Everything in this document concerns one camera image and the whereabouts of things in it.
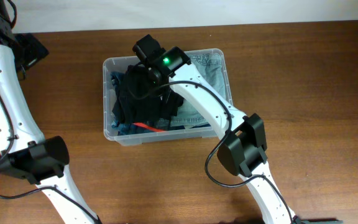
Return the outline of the black garment white logo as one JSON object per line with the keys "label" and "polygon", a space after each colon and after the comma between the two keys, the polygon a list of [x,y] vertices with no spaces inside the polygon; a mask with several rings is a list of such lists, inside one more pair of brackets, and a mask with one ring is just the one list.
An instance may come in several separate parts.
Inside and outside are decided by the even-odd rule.
{"label": "black garment white logo", "polygon": [[[121,103],[124,112],[124,123],[143,123],[146,121],[157,121],[160,118],[171,119],[172,116],[177,115],[178,108],[183,104],[183,97],[179,94],[175,94],[175,102],[169,105],[133,105],[126,101],[126,73],[119,86],[120,95],[119,102]],[[150,92],[141,97],[135,97],[138,100],[146,98],[150,95]]]}

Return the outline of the black shorts red waistband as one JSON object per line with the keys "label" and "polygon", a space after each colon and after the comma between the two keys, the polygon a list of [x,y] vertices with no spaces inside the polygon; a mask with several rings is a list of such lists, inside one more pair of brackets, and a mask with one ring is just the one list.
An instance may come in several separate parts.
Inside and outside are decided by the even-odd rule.
{"label": "black shorts red waistband", "polygon": [[164,132],[170,128],[170,119],[160,118],[157,121],[146,121],[143,123],[134,123],[135,126],[146,129],[151,132]]}

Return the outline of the blue denim jeans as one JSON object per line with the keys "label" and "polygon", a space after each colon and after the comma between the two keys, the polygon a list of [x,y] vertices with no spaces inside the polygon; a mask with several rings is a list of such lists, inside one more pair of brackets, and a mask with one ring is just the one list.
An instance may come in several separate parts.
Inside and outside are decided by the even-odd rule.
{"label": "blue denim jeans", "polygon": [[114,119],[111,123],[113,130],[117,131],[118,136],[132,135],[132,134],[144,134],[144,133],[153,133],[146,129],[135,126],[134,124],[124,123],[124,112],[119,102],[120,90],[119,86],[124,78],[124,74],[120,72],[111,72],[111,83],[116,94],[116,102],[112,108],[112,113]]}

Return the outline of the light grey jeans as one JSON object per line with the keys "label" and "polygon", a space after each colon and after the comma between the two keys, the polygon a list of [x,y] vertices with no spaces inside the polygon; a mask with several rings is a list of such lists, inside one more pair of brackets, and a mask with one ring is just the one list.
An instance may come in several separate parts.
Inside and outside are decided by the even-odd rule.
{"label": "light grey jeans", "polygon": [[[226,98],[226,85],[224,82],[223,64],[221,56],[215,54],[190,55],[191,62],[200,72],[201,76],[223,97]],[[171,126],[204,126],[208,122],[186,100],[178,108],[177,115],[172,116]]]}

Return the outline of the dark teal shirt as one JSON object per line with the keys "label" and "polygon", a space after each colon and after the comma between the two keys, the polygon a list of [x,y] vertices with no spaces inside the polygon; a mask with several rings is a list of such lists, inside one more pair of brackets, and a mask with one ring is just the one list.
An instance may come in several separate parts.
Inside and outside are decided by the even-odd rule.
{"label": "dark teal shirt", "polygon": [[211,125],[208,124],[208,123],[205,123],[205,124],[200,124],[200,125],[195,125],[195,126],[192,126],[192,125],[186,125],[186,126],[183,126],[185,129],[195,129],[195,128],[205,128],[205,127],[210,127]]}

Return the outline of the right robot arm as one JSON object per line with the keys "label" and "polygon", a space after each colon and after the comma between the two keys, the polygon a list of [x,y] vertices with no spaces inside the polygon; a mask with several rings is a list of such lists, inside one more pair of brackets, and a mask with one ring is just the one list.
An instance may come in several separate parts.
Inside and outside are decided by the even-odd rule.
{"label": "right robot arm", "polygon": [[241,179],[234,188],[247,186],[257,202],[264,223],[299,223],[278,190],[267,161],[267,142],[263,120],[247,116],[228,103],[200,74],[190,58],[178,47],[133,46],[140,63],[150,72],[151,93],[171,88],[207,120],[218,144],[207,156],[218,156],[222,166]]}

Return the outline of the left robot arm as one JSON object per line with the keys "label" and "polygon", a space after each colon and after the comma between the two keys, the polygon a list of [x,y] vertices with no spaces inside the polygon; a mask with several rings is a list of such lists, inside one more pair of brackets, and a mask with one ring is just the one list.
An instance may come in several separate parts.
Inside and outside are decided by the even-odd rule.
{"label": "left robot arm", "polygon": [[13,34],[6,1],[0,1],[0,174],[27,180],[43,192],[65,223],[100,223],[84,201],[69,168],[67,145],[60,136],[45,138],[34,121],[19,82],[48,50],[32,34]]}

